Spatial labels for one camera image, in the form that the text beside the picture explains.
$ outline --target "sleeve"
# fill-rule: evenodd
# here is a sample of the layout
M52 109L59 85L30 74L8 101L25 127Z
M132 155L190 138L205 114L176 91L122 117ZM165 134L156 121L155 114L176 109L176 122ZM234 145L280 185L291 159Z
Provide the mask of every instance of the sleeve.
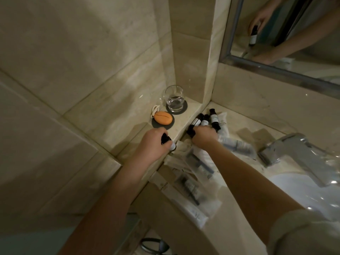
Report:
M339 255L340 223L300 209L279 218L269 234L268 255Z

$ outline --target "sink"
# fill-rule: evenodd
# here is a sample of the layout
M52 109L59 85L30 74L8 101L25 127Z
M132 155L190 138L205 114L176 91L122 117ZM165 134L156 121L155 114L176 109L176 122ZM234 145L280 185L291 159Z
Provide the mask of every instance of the sink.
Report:
M303 207L322 213L327 219L340 221L340 186L320 188L307 175L278 174L269 180Z

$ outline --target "orange soap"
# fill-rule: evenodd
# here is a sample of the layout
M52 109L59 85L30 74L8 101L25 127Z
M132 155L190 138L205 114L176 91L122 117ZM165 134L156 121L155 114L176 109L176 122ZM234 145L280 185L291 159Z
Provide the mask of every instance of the orange soap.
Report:
M172 116L168 112L156 112L154 118L156 122L162 125L169 125L172 123Z

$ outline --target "mirror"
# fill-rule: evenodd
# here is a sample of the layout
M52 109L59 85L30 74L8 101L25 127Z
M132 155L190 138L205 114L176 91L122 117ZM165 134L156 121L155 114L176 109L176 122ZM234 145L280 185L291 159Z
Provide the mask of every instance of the mirror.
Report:
M340 85L340 0L237 1L232 56Z

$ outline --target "chrome faucet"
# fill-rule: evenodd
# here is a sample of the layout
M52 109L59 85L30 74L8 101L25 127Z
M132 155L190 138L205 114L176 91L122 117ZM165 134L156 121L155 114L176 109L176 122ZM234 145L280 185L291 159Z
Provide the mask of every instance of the chrome faucet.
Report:
M311 144L301 133L288 134L257 154L266 166L280 162L284 155L290 156L319 187L340 183L337 169L323 159L326 151Z

